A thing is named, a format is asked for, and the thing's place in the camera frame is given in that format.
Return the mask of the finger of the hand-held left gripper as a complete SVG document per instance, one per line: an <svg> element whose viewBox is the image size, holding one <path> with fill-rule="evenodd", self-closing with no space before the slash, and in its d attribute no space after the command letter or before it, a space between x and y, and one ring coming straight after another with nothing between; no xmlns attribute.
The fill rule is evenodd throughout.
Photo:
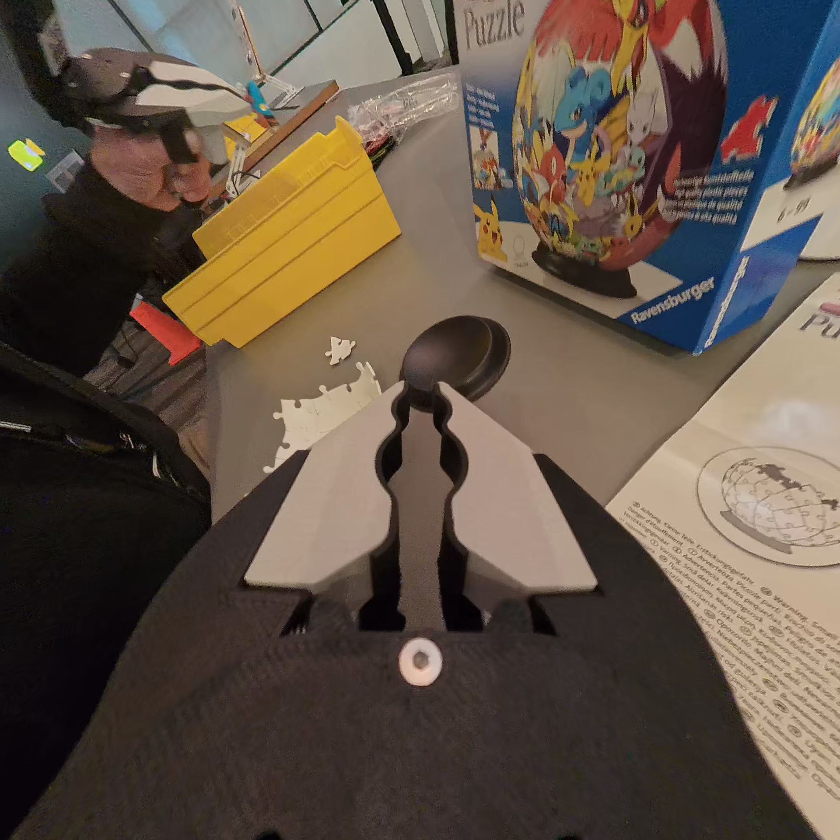
<svg viewBox="0 0 840 840"><path fill-rule="evenodd" d="M137 68L139 107L167 109L185 115L212 165L228 162L228 124L252 113L245 94L221 77L195 65L148 65Z"/></svg>
<svg viewBox="0 0 840 840"><path fill-rule="evenodd" d="M155 52L95 48L65 63L67 118L78 124L158 127L219 90L213 73Z"/></svg>

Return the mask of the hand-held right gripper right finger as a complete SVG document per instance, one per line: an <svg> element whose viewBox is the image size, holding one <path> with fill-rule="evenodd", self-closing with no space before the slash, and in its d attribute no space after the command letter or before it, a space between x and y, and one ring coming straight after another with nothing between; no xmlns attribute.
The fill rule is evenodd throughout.
<svg viewBox="0 0 840 840"><path fill-rule="evenodd" d="M437 557L447 630L478 632L504 602L594 592L595 573L530 447L443 382L436 429L451 483Z"/></svg>

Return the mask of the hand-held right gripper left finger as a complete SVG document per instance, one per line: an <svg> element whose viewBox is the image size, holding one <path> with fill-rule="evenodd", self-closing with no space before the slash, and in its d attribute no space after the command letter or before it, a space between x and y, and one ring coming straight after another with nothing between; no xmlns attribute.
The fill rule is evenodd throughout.
<svg viewBox="0 0 840 840"><path fill-rule="evenodd" d="M368 631L402 631L398 507L407 385L399 381L277 473L286 495L244 576L341 602Z"/></svg>

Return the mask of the black round puzzle ball stand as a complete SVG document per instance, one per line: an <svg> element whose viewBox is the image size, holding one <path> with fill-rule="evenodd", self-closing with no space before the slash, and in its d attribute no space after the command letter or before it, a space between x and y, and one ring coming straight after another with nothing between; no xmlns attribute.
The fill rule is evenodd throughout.
<svg viewBox="0 0 840 840"><path fill-rule="evenodd" d="M459 315L415 338L403 356L400 378L411 407L431 413L437 384L445 383L475 403L499 382L510 357L511 339L498 321Z"/></svg>

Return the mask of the person's left forearm black sleeve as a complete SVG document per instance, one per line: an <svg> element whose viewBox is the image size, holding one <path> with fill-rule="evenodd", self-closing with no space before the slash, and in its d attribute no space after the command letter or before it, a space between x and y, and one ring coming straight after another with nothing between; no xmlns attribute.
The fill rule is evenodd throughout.
<svg viewBox="0 0 840 840"><path fill-rule="evenodd" d="M97 366L129 316L171 211L135 202L86 160L45 200L45 229L2 270L2 344L76 378Z"/></svg>

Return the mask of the white assembled puzzle section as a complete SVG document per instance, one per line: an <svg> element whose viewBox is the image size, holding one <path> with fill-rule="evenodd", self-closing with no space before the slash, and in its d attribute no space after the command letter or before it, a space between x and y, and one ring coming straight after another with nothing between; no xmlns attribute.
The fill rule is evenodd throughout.
<svg viewBox="0 0 840 840"><path fill-rule="evenodd" d="M270 475L297 452L310 449L352 415L366 408L382 394L374 368L356 362L357 378L333 388L319 387L319 395L300 400L282 400L272 417L280 421L283 435L272 464L262 471Z"/></svg>

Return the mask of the colourful blue puzzle box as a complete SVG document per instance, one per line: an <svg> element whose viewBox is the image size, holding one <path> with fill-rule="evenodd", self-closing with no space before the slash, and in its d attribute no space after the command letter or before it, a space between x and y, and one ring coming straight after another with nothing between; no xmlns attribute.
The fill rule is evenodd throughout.
<svg viewBox="0 0 840 840"><path fill-rule="evenodd" d="M453 2L481 259L693 354L838 204L832 1Z"/></svg>

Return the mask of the person's left hand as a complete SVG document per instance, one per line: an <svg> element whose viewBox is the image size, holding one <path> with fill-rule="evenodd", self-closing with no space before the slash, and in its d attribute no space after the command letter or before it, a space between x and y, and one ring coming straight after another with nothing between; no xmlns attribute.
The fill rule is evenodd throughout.
<svg viewBox="0 0 840 840"><path fill-rule="evenodd" d="M211 165L200 135L189 129L185 141L196 161L176 164L156 134L96 127L90 161L123 196L156 211L172 212L182 203L205 202L212 189Z"/></svg>

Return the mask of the wooden board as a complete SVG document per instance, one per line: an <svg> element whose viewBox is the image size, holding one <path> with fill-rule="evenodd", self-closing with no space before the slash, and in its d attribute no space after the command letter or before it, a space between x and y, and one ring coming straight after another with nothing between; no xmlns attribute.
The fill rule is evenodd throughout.
<svg viewBox="0 0 840 840"><path fill-rule="evenodd" d="M249 172L258 167L270 153L322 109L339 91L340 86L335 79L308 85L287 103L275 109L276 123L270 125L250 145L245 157L245 171Z"/></svg>

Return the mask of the yellow plastic bin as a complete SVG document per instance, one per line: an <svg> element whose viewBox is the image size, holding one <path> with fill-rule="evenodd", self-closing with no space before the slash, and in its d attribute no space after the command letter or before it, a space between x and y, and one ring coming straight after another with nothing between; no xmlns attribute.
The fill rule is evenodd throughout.
<svg viewBox="0 0 840 840"><path fill-rule="evenodd" d="M163 302L206 344L241 349L400 235L361 136L337 117L195 231L205 260Z"/></svg>

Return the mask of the clear plastic bag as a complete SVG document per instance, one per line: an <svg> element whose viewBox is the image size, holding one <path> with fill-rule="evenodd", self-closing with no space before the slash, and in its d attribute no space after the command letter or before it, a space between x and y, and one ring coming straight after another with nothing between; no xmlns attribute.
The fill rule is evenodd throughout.
<svg viewBox="0 0 840 840"><path fill-rule="evenodd" d="M457 76L448 70L350 106L348 121L376 171L406 133L451 113L458 104Z"/></svg>

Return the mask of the black metal pole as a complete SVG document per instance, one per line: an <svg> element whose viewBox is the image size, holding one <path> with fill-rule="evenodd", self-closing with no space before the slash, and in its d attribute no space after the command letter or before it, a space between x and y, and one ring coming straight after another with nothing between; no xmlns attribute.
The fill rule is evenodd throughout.
<svg viewBox="0 0 840 840"><path fill-rule="evenodd" d="M386 1L374 0L371 2L373 3L374 9L381 21L381 25L385 31L385 36L392 48L397 64L400 67L401 75L403 77L410 77L414 73L413 62L403 46L403 42L397 32Z"/></svg>

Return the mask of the red flat object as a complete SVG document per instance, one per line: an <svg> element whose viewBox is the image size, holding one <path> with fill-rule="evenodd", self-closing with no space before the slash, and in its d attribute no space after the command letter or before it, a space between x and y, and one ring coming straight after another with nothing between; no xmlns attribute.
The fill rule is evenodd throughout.
<svg viewBox="0 0 840 840"><path fill-rule="evenodd" d="M130 311L131 318L164 347L168 364L175 367L203 347L203 342L176 318L141 300Z"/></svg>

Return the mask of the white printed instruction sheet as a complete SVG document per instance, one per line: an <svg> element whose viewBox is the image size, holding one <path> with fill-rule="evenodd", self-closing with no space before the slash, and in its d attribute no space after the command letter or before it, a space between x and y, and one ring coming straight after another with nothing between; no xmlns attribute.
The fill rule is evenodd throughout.
<svg viewBox="0 0 840 840"><path fill-rule="evenodd" d="M820 838L839 838L838 289L814 290L606 507L686 600Z"/></svg>

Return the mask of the grey wall outlet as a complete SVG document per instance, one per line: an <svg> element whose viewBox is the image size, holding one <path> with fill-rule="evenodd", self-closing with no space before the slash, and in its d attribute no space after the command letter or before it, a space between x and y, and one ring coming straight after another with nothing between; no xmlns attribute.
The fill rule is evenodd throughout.
<svg viewBox="0 0 840 840"><path fill-rule="evenodd" d="M71 150L46 174L48 182L61 193L67 193L84 165L84 159L76 150Z"/></svg>

